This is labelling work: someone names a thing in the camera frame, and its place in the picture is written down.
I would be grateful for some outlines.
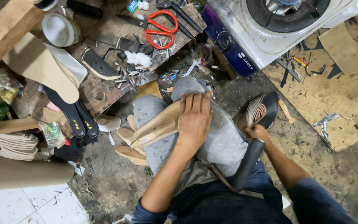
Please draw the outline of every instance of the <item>workbench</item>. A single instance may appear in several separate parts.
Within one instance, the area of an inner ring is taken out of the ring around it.
[[[114,37],[123,37],[130,40],[135,40],[135,35],[144,43],[148,44],[144,34],[144,29],[128,24],[124,20],[118,18],[116,14],[126,14],[131,15],[131,13],[126,9],[130,0],[125,0],[121,2],[109,1],[108,6],[103,5],[102,0],[83,0],[83,3],[100,7],[103,9],[103,18],[101,20],[93,20],[79,15],[74,15],[74,20],[82,28],[82,36],[86,37],[89,33],[98,32]],[[201,18],[201,15],[193,7],[192,4],[187,4],[183,7],[183,10],[202,28],[206,28],[206,24]],[[147,11],[136,9],[132,15],[137,16],[137,14],[142,14],[147,16],[153,12],[157,11],[155,7],[155,1],[150,2],[150,7]],[[155,21],[161,25],[172,29],[173,25],[164,17],[157,17]],[[198,34],[188,23],[186,23],[182,18],[178,16],[178,21],[181,22],[192,34],[196,36]],[[151,30],[157,30],[156,27],[149,25],[148,27]],[[151,35],[152,40],[158,40],[156,35]],[[166,42],[167,37],[161,36],[162,43]],[[174,33],[174,43],[169,48],[169,55],[174,55],[179,49],[186,45],[190,39],[186,37],[179,30]],[[68,53],[70,53],[74,58],[80,61],[80,55],[82,51],[87,47],[91,47],[94,51],[102,57],[107,49],[111,47],[108,44],[97,43],[89,40],[83,39],[81,42],[65,48]],[[114,65],[115,62],[120,61],[116,56],[117,51],[111,52],[106,58],[106,62],[112,67],[116,68]],[[160,65],[162,65],[167,60],[166,53],[159,54],[155,56],[152,61],[153,64],[151,67],[144,69],[144,75],[148,76],[153,73]],[[32,117],[43,120],[42,108],[49,103],[48,97],[38,91],[39,84],[33,80],[25,79],[25,85],[23,95],[18,97],[12,103],[14,111],[17,113],[19,118],[26,118],[29,115]],[[93,74],[88,70],[88,75],[84,81],[80,84],[79,92],[80,99],[84,102],[85,106],[90,110],[91,115],[95,118],[103,111],[107,110],[115,101],[117,101],[123,94],[128,92],[131,89],[129,83],[124,83],[118,89],[115,84],[115,80],[103,80]],[[69,125],[64,124],[62,127],[62,132],[67,137],[72,137],[72,132]]]

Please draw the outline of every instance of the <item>cardboard tube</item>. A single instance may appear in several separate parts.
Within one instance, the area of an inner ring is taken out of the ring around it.
[[[0,190],[64,184],[73,176],[68,163],[0,158]]]

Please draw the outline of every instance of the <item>dirty floor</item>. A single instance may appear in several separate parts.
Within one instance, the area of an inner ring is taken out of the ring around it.
[[[196,77],[210,81],[207,76]],[[216,101],[236,120],[244,110],[247,101],[269,90],[275,90],[287,105],[290,114],[298,121],[290,124],[282,110],[279,110],[274,125],[269,129],[273,142],[285,155],[310,173],[358,222],[358,143],[343,151],[333,153],[322,142],[316,131],[301,117],[297,110],[281,95],[269,79],[260,73],[256,80],[246,78],[234,81],[217,81],[214,94]],[[126,117],[132,114],[134,93],[127,93],[111,106],[109,115],[121,118],[121,125],[129,127]],[[116,145],[125,145],[116,132],[112,132]],[[151,177],[144,167],[136,166],[114,152],[107,133],[101,132],[98,142],[87,145],[82,164],[86,167],[84,177],[76,176],[69,182],[72,191],[96,219],[96,223],[111,223],[132,214],[134,207],[146,190]],[[85,158],[90,157],[95,170],[90,175]],[[288,195],[279,181],[267,156],[261,160],[271,175],[275,186],[287,198]],[[284,213],[294,222],[296,216],[291,207]]]

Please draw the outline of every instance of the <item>sleeve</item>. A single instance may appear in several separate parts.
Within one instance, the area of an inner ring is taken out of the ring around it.
[[[147,211],[143,206],[140,204],[140,198],[138,203],[136,204],[135,211],[133,211],[131,224],[135,223],[155,223],[155,224],[163,224],[167,219],[169,211],[164,212],[150,212]]]
[[[302,179],[288,191],[300,224],[356,223],[342,206],[314,179]]]

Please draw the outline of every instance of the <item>hand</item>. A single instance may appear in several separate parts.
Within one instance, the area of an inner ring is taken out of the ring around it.
[[[244,128],[244,131],[248,134],[247,138],[257,138],[263,140],[264,142],[270,142],[269,135],[265,127],[260,124],[254,124],[253,128],[248,127]]]
[[[180,99],[179,137],[176,145],[180,146],[181,154],[187,159],[191,159],[196,154],[208,135],[212,120],[211,94],[211,90],[207,90],[204,95],[183,94]]]

